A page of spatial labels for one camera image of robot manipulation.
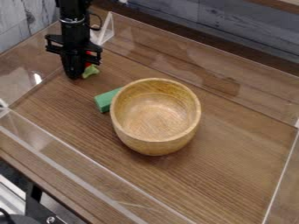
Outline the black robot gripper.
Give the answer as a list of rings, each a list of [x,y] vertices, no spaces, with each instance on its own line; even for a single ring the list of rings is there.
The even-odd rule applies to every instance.
[[[81,78],[86,71],[86,64],[98,65],[103,49],[90,40],[90,27],[87,19],[81,21],[61,21],[61,34],[47,34],[46,50],[61,55],[67,76]]]

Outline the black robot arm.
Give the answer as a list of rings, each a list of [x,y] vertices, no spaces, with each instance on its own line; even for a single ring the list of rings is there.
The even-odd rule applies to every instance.
[[[61,34],[47,34],[46,50],[61,55],[65,73],[77,80],[82,77],[86,65],[101,64],[103,48],[91,42],[91,31],[99,28],[90,26],[93,0],[55,0],[61,9]]]

